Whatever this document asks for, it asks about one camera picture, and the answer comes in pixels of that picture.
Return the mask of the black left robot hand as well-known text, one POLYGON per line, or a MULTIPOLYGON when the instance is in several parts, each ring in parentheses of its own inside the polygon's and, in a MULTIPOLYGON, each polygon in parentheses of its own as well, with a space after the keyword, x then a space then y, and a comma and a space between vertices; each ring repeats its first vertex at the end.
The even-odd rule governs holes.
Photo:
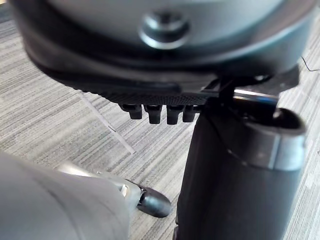
POLYGON ((195 122, 176 240, 281 240, 306 125, 298 85, 315 0, 11 0, 30 60, 140 120, 195 122))

